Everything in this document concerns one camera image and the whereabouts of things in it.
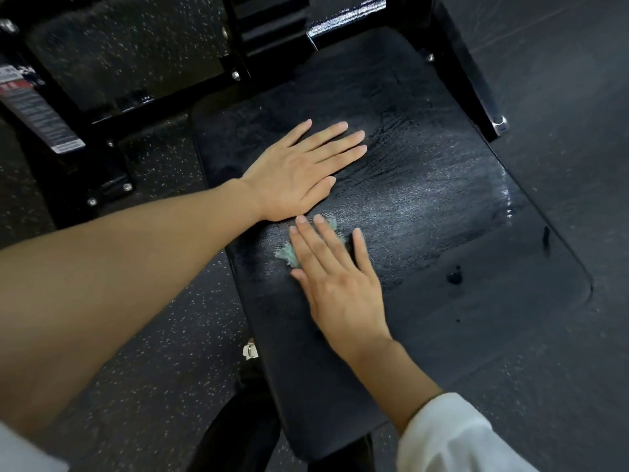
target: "metal bolt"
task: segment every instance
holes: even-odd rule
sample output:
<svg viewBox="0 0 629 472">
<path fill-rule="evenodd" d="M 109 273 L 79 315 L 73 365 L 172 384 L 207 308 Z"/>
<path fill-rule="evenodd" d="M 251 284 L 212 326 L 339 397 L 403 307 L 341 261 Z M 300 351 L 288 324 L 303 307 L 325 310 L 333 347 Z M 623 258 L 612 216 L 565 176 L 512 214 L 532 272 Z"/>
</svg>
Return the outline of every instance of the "metal bolt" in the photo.
<svg viewBox="0 0 629 472">
<path fill-rule="evenodd" d="M 13 23 L 10 19 L 2 18 L 0 19 L 0 28 L 5 30 L 7 33 L 16 34 L 19 33 L 20 30 L 15 23 Z"/>
</svg>

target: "white sleeve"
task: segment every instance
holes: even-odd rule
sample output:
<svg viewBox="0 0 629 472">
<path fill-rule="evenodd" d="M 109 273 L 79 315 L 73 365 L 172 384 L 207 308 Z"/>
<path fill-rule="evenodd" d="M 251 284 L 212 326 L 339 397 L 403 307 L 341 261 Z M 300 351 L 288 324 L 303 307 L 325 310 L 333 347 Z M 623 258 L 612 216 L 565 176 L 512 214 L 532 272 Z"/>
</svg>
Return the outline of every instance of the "white sleeve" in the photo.
<svg viewBox="0 0 629 472">
<path fill-rule="evenodd" d="M 398 472 L 536 472 L 458 394 L 426 404 L 409 423 L 397 450 Z"/>
<path fill-rule="evenodd" d="M 68 466 L 46 455 L 0 422 L 0 470 L 3 472 L 67 472 Z"/>
</svg>

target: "forearm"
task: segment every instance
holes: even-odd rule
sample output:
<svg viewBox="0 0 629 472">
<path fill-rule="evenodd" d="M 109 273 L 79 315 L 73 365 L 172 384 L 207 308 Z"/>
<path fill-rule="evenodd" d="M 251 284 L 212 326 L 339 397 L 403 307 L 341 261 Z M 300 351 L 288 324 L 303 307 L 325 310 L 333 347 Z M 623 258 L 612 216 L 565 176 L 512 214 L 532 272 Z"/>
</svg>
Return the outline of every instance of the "forearm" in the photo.
<svg viewBox="0 0 629 472">
<path fill-rule="evenodd" d="M 0 419 L 40 427 L 233 238 L 246 184 L 114 213 L 0 252 Z"/>
<path fill-rule="evenodd" d="M 397 341 L 383 340 L 350 361 L 350 367 L 402 435 L 415 414 L 443 393 Z"/>
</svg>

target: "black pants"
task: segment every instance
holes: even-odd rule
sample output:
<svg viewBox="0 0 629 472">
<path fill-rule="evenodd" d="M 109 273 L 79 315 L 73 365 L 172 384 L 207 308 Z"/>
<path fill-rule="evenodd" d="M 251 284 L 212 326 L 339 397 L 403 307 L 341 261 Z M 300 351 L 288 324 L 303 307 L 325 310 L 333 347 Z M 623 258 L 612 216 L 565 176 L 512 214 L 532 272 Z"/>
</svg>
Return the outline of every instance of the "black pants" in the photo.
<svg viewBox="0 0 629 472">
<path fill-rule="evenodd" d="M 188 472 L 264 472 L 266 469 L 281 427 L 258 361 L 251 359 L 245 363 L 236 395 L 209 426 Z M 371 435 L 308 466 L 308 472 L 336 470 L 375 472 Z"/>
</svg>

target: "finger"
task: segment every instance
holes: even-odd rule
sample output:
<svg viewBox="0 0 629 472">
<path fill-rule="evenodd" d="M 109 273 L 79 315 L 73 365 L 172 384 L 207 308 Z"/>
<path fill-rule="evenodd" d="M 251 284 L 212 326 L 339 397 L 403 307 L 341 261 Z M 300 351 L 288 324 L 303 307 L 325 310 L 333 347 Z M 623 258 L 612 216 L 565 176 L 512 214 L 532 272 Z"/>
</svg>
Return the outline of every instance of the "finger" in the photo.
<svg viewBox="0 0 629 472">
<path fill-rule="evenodd" d="M 308 275 L 306 275 L 306 272 L 304 272 L 301 269 L 294 269 L 291 272 L 291 276 L 293 278 L 295 278 L 295 280 L 297 280 L 299 282 L 299 285 L 301 286 L 301 289 L 304 291 L 304 294 L 306 295 L 306 299 L 308 300 L 308 304 L 310 305 L 310 313 L 313 316 L 314 320 L 316 321 L 316 308 L 315 308 L 315 302 L 313 299 L 313 292 L 312 289 L 310 288 L 310 282 L 308 280 Z"/>
<path fill-rule="evenodd" d="M 319 264 L 325 270 L 326 273 L 341 272 L 343 267 L 336 257 L 326 245 L 321 237 L 314 231 L 310 223 L 306 220 L 306 217 L 299 215 L 295 222 L 297 223 L 297 230 L 303 237 L 304 241 L 310 248 L 310 251 L 314 253 Z"/>
<path fill-rule="evenodd" d="M 341 170 L 343 167 L 349 166 L 352 162 L 356 162 L 359 158 L 365 155 L 365 152 L 367 152 L 367 146 L 362 145 L 340 154 L 336 154 L 335 156 L 317 164 L 319 169 L 317 170 L 317 175 L 320 175 L 321 177 L 332 175 Z"/>
<path fill-rule="evenodd" d="M 321 267 L 319 260 L 317 260 L 315 254 L 312 252 L 299 230 L 297 230 L 297 227 L 294 225 L 291 227 L 290 235 L 291 243 L 293 245 L 293 249 L 295 250 L 295 256 L 297 257 L 297 260 L 299 260 L 301 268 L 306 275 L 314 280 L 325 278 L 325 270 Z"/>
<path fill-rule="evenodd" d="M 355 228 L 352 232 L 354 242 L 354 256 L 356 257 L 356 264 L 360 271 L 369 277 L 371 280 L 378 280 L 378 275 L 375 274 L 371 260 L 369 260 L 369 253 L 367 252 L 367 244 L 365 242 L 365 236 L 362 234 L 362 230 Z"/>
<path fill-rule="evenodd" d="M 330 195 L 330 191 L 332 190 L 332 187 L 334 187 L 335 183 L 336 178 L 334 177 L 326 177 L 317 182 L 312 189 L 306 192 L 306 195 L 304 195 L 304 198 L 301 200 L 302 211 L 309 211 L 312 207 Z"/>
<path fill-rule="evenodd" d="M 346 122 L 334 124 L 334 126 L 330 126 L 327 129 L 304 139 L 302 142 L 297 144 L 295 148 L 297 149 L 297 152 L 310 152 L 311 150 L 315 150 L 316 148 L 322 146 L 330 139 L 334 139 L 336 136 L 341 135 L 347 131 L 348 127 L 349 126 Z"/>
<path fill-rule="evenodd" d="M 336 236 L 336 232 L 332 229 L 330 224 L 324 219 L 323 215 L 315 215 L 314 221 L 316 229 L 319 231 L 325 243 L 328 245 L 336 260 L 346 269 L 356 271 L 356 267 L 352 262 L 350 254 L 343 245 L 343 242 Z"/>
<path fill-rule="evenodd" d="M 312 127 L 312 119 L 302 122 L 302 124 L 295 127 L 291 132 L 282 137 L 276 145 L 279 147 L 290 147 L 295 144 L 305 133 Z"/>
<path fill-rule="evenodd" d="M 339 139 L 338 141 L 328 142 L 326 145 L 319 147 L 308 153 L 308 157 L 314 162 L 321 162 L 333 155 L 345 152 L 352 147 L 360 144 L 365 139 L 365 131 L 358 131 L 350 136 Z"/>
</svg>

